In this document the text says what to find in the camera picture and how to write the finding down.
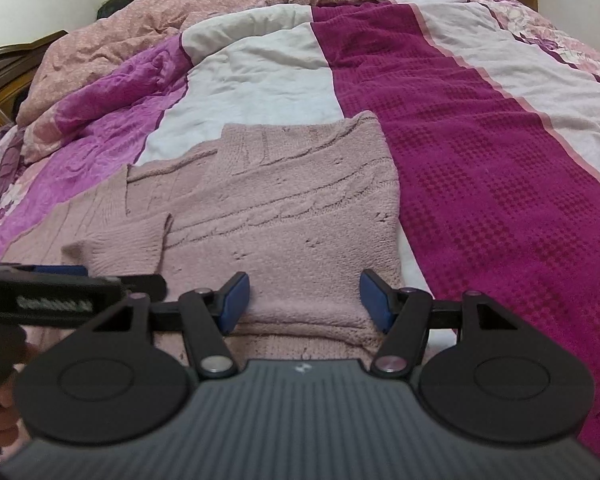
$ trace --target magenta stripe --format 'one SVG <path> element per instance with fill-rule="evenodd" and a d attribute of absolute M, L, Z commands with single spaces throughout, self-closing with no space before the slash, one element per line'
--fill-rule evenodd
<path fill-rule="evenodd" d="M 56 125 L 68 144 L 51 156 L 0 225 L 0 257 L 57 204 L 135 161 L 164 111 L 186 93 L 190 69 L 180 36 L 173 36 L 60 101 Z"/>
<path fill-rule="evenodd" d="M 580 437 L 600 454 L 600 184 L 537 114 L 430 46 L 411 6 L 314 21 L 344 115 L 382 124 L 432 292 L 483 290 L 587 362 L 596 401 Z"/>

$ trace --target gray ribbed surface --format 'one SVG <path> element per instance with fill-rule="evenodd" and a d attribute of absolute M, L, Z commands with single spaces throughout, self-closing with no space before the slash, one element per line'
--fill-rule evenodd
<path fill-rule="evenodd" d="M 204 383 L 151 435 L 105 449 L 36 441 L 1 470 L 13 480 L 600 478 L 600 462 L 573 440 L 481 446 L 430 420 L 406 384 L 372 378 L 357 361 L 306 364 L 253 361 Z"/>

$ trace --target dotted pattern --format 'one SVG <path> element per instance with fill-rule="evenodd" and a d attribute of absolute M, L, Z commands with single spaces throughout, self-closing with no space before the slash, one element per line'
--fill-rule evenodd
<path fill-rule="evenodd" d="M 600 184 L 537 114 L 430 46 L 410 6 L 314 20 L 344 114 L 381 122 L 432 292 L 483 290 L 586 362 L 596 399 L 580 437 L 600 454 Z"/>

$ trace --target wooden headboard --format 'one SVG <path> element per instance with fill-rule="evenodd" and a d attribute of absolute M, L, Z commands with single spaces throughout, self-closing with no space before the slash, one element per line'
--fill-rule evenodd
<path fill-rule="evenodd" d="M 61 30 L 33 43 L 0 47 L 0 127 L 14 121 L 14 101 L 29 89 L 49 45 L 65 34 Z"/>

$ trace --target pink sweater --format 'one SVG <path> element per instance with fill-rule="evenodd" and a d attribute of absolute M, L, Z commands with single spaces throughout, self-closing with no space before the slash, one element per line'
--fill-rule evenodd
<path fill-rule="evenodd" d="M 183 157 L 125 167 L 58 205 L 5 261 L 160 272 L 169 299 L 248 272 L 236 357 L 368 361 L 379 336 L 358 297 L 373 267 L 400 283 L 398 182 L 370 112 L 313 126 L 226 126 Z M 182 357 L 180 338 L 160 346 Z"/>

